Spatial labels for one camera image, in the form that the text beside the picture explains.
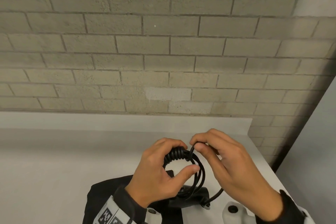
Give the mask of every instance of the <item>black power cord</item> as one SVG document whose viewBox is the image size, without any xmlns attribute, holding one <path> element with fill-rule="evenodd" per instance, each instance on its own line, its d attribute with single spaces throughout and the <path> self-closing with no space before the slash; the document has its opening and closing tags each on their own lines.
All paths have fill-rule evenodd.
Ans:
<svg viewBox="0 0 336 224">
<path fill-rule="evenodd" d="M 202 165 L 200 159 L 194 153 L 194 145 L 191 147 L 190 151 L 185 150 L 182 146 L 172 148 L 172 150 L 165 156 L 163 160 L 163 168 L 166 169 L 166 165 L 170 162 L 178 159 L 185 159 L 186 161 L 191 161 L 192 164 L 197 162 L 199 166 L 199 171 L 194 175 L 194 183 L 188 189 L 180 190 L 177 194 L 177 197 L 187 200 L 189 199 L 194 193 L 198 192 L 200 188 L 202 188 L 204 181 L 205 181 L 205 169 Z M 200 202 L 202 207 L 210 207 L 210 202 L 215 200 L 219 195 L 223 192 L 223 189 L 220 189 L 213 197 L 209 198 L 208 200 L 204 200 Z"/>
</svg>

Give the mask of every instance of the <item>left hand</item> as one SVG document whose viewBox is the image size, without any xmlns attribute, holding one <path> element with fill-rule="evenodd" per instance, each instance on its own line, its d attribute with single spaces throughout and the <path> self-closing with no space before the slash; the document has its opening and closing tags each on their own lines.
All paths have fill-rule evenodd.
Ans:
<svg viewBox="0 0 336 224">
<path fill-rule="evenodd" d="M 165 155 L 178 146 L 188 148 L 181 140 L 162 138 L 142 154 L 132 180 L 125 190 L 143 208 L 155 201 L 175 197 L 184 183 L 199 171 L 198 165 L 189 165 L 173 178 L 166 173 L 162 167 Z"/>
</svg>

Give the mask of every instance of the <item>sleeve cuff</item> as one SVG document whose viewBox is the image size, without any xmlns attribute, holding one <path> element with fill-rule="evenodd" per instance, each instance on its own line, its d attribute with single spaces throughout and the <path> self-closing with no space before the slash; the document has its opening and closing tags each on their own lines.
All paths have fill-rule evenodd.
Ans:
<svg viewBox="0 0 336 224">
<path fill-rule="evenodd" d="M 298 209 L 294 201 L 283 190 L 280 190 L 283 203 L 283 210 L 280 216 L 274 221 L 263 221 L 255 216 L 257 224 L 304 224 L 305 216 Z"/>
<path fill-rule="evenodd" d="M 132 217 L 134 214 L 133 221 L 135 223 L 142 224 L 145 221 L 147 209 L 138 205 L 138 203 L 127 193 L 124 186 L 119 186 L 117 188 L 113 195 L 113 200 L 129 217 Z"/>
</svg>

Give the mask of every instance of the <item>white table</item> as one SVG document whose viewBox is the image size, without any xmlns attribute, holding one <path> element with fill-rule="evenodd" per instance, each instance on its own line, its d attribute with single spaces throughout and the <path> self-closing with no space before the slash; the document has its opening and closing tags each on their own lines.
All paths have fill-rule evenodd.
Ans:
<svg viewBox="0 0 336 224">
<path fill-rule="evenodd" d="M 242 143 L 272 187 L 284 189 L 247 136 L 250 123 L 249 118 L 0 112 L 1 220 L 81 223 L 92 184 L 133 174 L 142 151 L 159 138 L 188 144 L 193 134 L 212 127 Z M 220 186 L 206 160 L 200 159 L 204 186 L 212 196 Z M 185 165 L 184 160 L 174 161 L 166 169 L 176 174 Z M 220 224 L 228 201 L 232 199 L 223 192 L 208 211 L 184 208 L 183 222 Z"/>
</svg>

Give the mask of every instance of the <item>brick wall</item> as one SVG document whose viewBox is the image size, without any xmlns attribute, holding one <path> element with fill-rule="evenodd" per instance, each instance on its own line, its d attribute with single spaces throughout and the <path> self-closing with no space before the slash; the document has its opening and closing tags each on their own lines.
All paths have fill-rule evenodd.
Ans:
<svg viewBox="0 0 336 224">
<path fill-rule="evenodd" d="M 336 74 L 336 0 L 1 0 L 0 109 L 252 117 L 268 162 Z"/>
</svg>

